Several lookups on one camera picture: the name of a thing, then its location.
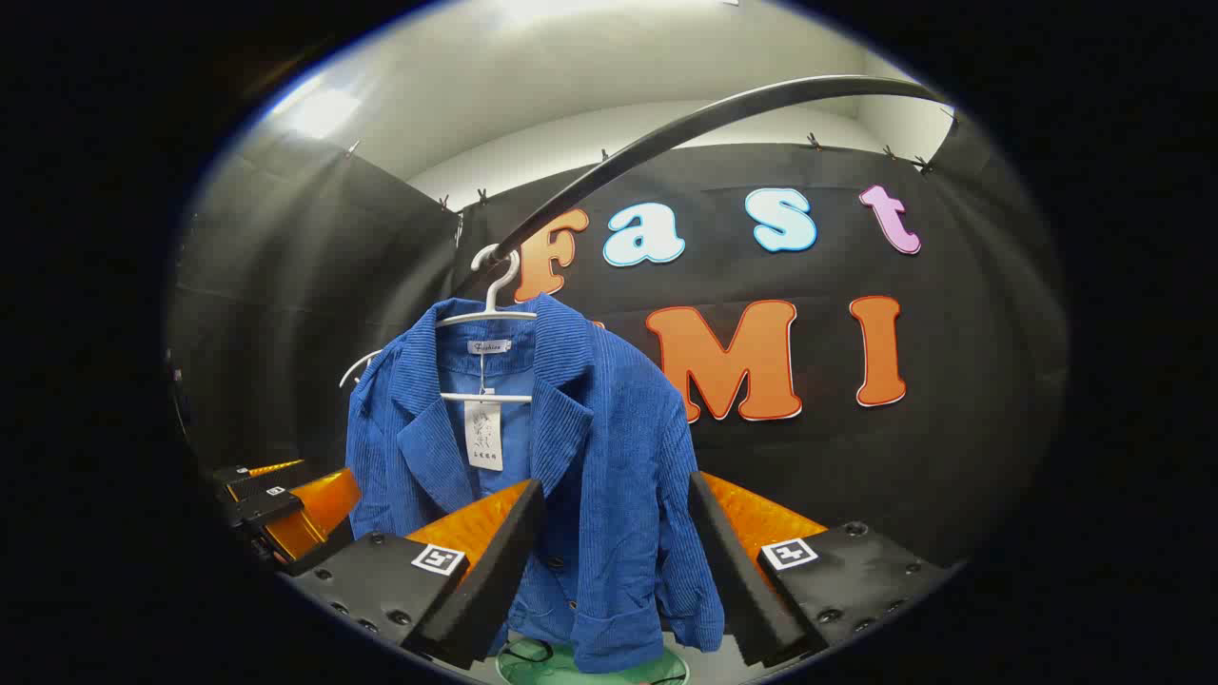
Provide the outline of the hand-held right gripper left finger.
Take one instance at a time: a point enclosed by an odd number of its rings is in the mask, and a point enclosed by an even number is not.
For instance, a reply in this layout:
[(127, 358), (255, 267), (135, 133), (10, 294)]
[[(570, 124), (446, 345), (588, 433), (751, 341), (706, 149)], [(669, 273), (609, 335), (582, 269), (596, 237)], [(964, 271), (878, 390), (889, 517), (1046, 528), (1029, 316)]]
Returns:
[(491, 655), (543, 518), (526, 479), (406, 538), (365, 534), (290, 581), (382, 645), (468, 669)]

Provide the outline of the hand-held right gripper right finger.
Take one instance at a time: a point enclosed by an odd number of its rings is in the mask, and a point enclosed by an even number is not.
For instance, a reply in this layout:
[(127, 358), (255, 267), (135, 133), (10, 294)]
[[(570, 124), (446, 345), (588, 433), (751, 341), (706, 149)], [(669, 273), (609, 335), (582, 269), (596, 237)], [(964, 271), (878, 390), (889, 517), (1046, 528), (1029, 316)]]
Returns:
[(862, 520), (826, 527), (706, 472), (689, 478), (689, 516), (748, 665), (839, 650), (955, 577)]

